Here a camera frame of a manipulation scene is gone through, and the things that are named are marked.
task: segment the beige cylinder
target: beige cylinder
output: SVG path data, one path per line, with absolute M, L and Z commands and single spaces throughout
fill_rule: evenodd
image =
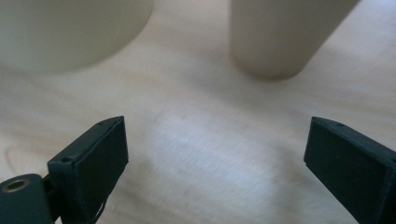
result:
M 1 0 L 0 63 L 29 72 L 93 63 L 146 24 L 152 0 Z
M 231 48 L 256 77 L 297 75 L 359 0 L 232 0 Z

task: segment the wooden table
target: wooden table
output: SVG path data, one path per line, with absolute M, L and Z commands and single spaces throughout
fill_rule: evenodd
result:
M 281 81 L 233 62 L 228 0 L 156 1 L 134 41 L 77 71 L 3 66 L 0 181 L 45 175 L 95 122 L 123 115 L 130 163 L 98 223 L 356 223 L 305 167 L 304 148 L 312 116 L 396 148 L 395 11 L 363 0 Z

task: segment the cylinder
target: cylinder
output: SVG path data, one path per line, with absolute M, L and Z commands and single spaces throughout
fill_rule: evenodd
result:
M 146 24 L 152 0 L 1 0 L 0 63 L 52 72 L 97 62 Z
M 293 77 L 359 0 L 232 0 L 231 49 L 255 77 Z

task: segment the wood grain surface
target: wood grain surface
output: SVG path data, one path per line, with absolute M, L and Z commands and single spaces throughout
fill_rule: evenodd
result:
M 279 81 L 234 63 L 229 16 L 228 0 L 158 0 L 140 35 L 98 64 L 0 67 L 0 181 L 45 175 L 94 123 L 123 115 L 130 163 L 98 223 L 356 223 L 304 148 L 312 116 L 396 148 L 396 3 L 361 1 Z

